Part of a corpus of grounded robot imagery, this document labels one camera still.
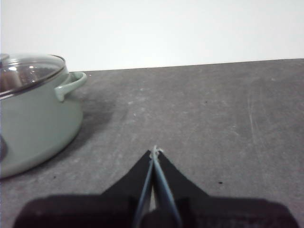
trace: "countertop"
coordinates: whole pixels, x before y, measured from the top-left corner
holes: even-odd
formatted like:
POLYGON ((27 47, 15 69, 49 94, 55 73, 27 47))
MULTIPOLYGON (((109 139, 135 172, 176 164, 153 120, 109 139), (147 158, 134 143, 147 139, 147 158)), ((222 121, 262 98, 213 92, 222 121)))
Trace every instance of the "countertop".
POLYGON ((1 180, 2 228, 34 198, 103 192, 155 144, 208 194, 283 203, 304 227, 304 59, 87 74, 76 138, 1 180))

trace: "pot handle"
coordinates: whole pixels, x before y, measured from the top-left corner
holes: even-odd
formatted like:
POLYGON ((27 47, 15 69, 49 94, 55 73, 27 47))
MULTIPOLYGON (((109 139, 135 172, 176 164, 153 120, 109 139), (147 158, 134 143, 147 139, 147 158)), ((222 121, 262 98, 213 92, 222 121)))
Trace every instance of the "pot handle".
POLYGON ((84 83, 86 83, 87 76, 83 72, 73 72, 69 73, 66 80, 55 88, 55 94, 60 102, 63 102, 65 95, 72 92, 73 90, 79 88, 84 83))

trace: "pot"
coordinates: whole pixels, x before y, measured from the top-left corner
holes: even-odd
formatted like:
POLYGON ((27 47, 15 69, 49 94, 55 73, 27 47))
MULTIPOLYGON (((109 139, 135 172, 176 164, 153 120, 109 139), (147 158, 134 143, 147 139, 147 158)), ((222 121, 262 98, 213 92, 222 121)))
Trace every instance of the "pot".
POLYGON ((71 94, 87 76, 51 55, 1 55, 0 177, 30 169, 63 149, 83 118, 71 94))

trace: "pot lid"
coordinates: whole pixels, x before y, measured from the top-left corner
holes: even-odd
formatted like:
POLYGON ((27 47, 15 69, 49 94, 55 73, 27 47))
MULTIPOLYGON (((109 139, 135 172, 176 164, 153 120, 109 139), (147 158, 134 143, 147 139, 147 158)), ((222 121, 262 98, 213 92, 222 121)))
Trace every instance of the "pot lid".
POLYGON ((1 54, 0 97, 15 94, 42 83, 64 67, 64 59, 58 56, 1 54))

